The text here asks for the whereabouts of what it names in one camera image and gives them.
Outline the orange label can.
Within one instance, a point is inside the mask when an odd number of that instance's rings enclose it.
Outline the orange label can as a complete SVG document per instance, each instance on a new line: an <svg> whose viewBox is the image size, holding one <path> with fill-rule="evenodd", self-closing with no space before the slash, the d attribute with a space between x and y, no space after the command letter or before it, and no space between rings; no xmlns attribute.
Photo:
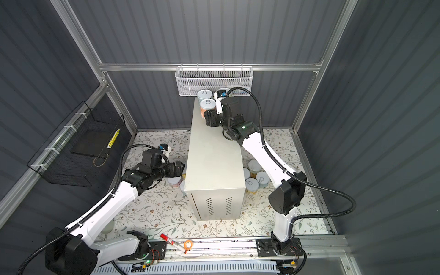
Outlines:
<svg viewBox="0 0 440 275"><path fill-rule="evenodd" d="M208 110L216 110L216 101L213 99L203 99L199 102L201 109L201 117L205 118L205 112Z"/></svg>

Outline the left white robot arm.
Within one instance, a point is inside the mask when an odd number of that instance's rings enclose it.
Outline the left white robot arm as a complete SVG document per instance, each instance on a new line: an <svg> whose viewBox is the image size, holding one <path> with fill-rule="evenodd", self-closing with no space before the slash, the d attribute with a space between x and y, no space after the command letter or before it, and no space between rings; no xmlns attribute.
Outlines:
<svg viewBox="0 0 440 275"><path fill-rule="evenodd" d="M168 159L164 144L148 147L142 160L121 173L121 180L95 206L64 229L55 228L47 235L45 266L57 275L89 275L95 268L129 256L136 260L158 259L149 238L130 230L121 237L98 242L104 228L132 201L165 178L182 176L185 165Z"/></svg>

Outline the yellow highlighter pen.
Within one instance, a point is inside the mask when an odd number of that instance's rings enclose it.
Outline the yellow highlighter pen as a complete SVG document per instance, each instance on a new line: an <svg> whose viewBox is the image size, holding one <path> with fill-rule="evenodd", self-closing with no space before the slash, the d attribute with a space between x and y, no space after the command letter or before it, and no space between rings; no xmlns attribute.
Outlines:
<svg viewBox="0 0 440 275"><path fill-rule="evenodd" d="M107 149L111 149L111 148L112 148L112 146L113 146L113 144L115 143L116 139L118 138L119 134L120 134L120 128L118 128L118 129L114 132L114 134L112 135L111 139L110 139L109 142L107 143L107 146L106 146Z"/></svg>

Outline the floral table mat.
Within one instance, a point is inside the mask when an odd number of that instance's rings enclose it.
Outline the floral table mat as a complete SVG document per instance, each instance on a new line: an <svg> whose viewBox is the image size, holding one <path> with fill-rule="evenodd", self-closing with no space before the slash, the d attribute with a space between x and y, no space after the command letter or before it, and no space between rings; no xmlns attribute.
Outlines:
<svg viewBox="0 0 440 275"><path fill-rule="evenodd" d="M284 162L297 171L303 171L289 129L266 128L264 135L266 142ZM134 142L168 144L172 148L170 157L187 162L190 130L139 132ZM113 239L129 230L140 231L150 239L158 239L161 233L171 238L269 236L276 214L267 198L272 190L273 186L270 184L255 194L245 191L242 212L237 220L197 221L188 196L180 188L162 181L121 210L113 219L111 230L105 229L108 233L99 235L98 240ZM299 212L320 213L314 193L309 187L306 187ZM330 234L327 223L323 219L303 219L295 223L293 232L295 235Z"/></svg>

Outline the green label can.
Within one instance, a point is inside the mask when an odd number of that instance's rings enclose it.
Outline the green label can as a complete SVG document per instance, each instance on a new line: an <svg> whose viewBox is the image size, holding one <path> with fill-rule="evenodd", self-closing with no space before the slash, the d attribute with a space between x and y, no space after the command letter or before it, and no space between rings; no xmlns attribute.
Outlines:
<svg viewBox="0 0 440 275"><path fill-rule="evenodd" d="M227 93L228 93L229 90L230 90L229 88L220 88L219 90L217 90L215 92L216 97L218 99L227 97Z"/></svg>

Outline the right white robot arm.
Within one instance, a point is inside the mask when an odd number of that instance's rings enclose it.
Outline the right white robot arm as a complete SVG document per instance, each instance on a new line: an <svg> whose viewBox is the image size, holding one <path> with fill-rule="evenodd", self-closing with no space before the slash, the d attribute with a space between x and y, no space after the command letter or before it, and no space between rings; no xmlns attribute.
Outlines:
<svg viewBox="0 0 440 275"><path fill-rule="evenodd" d="M253 122L244 120L242 114L235 114L232 106L235 99L206 99L200 102L202 117L209 127L222 127L223 136L236 141L259 163L275 189L269 195L269 203L276 212L275 226L271 232L271 244L277 255L284 255L294 246L292 220L299 216L297 207L305 193L305 186L293 176L306 180L304 173L297 173L289 167L265 143L262 130Z"/></svg>

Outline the teal label can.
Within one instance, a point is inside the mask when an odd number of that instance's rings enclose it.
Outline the teal label can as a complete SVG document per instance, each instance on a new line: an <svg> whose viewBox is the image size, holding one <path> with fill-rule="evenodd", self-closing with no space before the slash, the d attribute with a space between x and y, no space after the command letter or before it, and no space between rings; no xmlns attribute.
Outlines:
<svg viewBox="0 0 440 275"><path fill-rule="evenodd" d="M210 98L212 98L212 96L213 96L213 93L209 89L202 89L197 92L197 98L198 98L199 102L201 102L205 99L210 99Z"/></svg>

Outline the yellow label can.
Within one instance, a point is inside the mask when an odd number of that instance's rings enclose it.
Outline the yellow label can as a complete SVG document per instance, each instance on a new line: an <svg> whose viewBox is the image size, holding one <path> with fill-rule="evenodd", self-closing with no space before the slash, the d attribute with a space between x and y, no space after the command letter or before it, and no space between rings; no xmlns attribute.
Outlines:
<svg viewBox="0 0 440 275"><path fill-rule="evenodd" d="M260 188L259 182L254 178L248 178L245 180L246 189L249 193L255 194Z"/></svg>

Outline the pink label can left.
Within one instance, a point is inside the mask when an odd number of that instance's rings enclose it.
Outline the pink label can left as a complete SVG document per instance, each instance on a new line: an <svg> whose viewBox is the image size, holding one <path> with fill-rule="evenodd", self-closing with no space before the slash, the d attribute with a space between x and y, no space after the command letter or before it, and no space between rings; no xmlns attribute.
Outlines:
<svg viewBox="0 0 440 275"><path fill-rule="evenodd" d="M178 188L182 182L182 178L181 177L166 178L166 181L171 187Z"/></svg>

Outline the beige metal cabinet counter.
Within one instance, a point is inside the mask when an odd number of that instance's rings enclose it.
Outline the beige metal cabinet counter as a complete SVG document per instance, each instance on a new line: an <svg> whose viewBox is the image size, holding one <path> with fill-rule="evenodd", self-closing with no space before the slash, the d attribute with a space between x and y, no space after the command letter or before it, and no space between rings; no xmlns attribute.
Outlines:
<svg viewBox="0 0 440 275"><path fill-rule="evenodd" d="M236 220L246 191L241 147L211 128L194 99L184 192L197 221Z"/></svg>

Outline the dark red label can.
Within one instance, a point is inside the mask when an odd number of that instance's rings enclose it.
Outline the dark red label can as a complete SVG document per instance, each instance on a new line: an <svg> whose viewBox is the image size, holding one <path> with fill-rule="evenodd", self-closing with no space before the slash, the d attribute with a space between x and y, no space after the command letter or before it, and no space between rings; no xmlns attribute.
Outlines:
<svg viewBox="0 0 440 275"><path fill-rule="evenodd" d="M244 178L245 178L245 180L249 179L250 178L250 171L249 171L249 169L244 167L243 171L244 171Z"/></svg>

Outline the silver top can right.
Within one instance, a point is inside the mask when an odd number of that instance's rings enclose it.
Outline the silver top can right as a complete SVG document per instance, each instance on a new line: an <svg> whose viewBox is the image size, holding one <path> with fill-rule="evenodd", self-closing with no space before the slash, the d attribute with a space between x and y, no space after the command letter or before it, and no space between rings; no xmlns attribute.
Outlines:
<svg viewBox="0 0 440 275"><path fill-rule="evenodd" d="M262 188L262 189L267 187L267 185L270 183L270 177L264 171L260 171L259 173L257 173L256 180L259 184L259 188Z"/></svg>

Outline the red white marker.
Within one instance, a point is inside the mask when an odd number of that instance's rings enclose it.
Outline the red white marker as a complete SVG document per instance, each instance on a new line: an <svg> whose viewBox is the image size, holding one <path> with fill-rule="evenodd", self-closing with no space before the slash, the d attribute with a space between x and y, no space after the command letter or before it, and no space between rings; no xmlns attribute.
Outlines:
<svg viewBox="0 0 440 275"><path fill-rule="evenodd" d="M166 241L168 244L170 244L171 246L175 247L177 250L179 250L180 252L186 254L187 253L187 249L179 244L178 242L174 241L173 239L171 239L170 237L167 237L165 234L161 234L160 238L163 239L164 241Z"/></svg>

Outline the plastic lid tall can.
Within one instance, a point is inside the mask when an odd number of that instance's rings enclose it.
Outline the plastic lid tall can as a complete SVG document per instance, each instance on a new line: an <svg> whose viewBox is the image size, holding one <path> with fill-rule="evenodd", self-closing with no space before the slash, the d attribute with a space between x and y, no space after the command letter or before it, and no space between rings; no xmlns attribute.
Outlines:
<svg viewBox="0 0 440 275"><path fill-rule="evenodd" d="M250 177L256 178L257 174L262 171L262 166L255 159L252 159L247 164L248 170L250 171Z"/></svg>

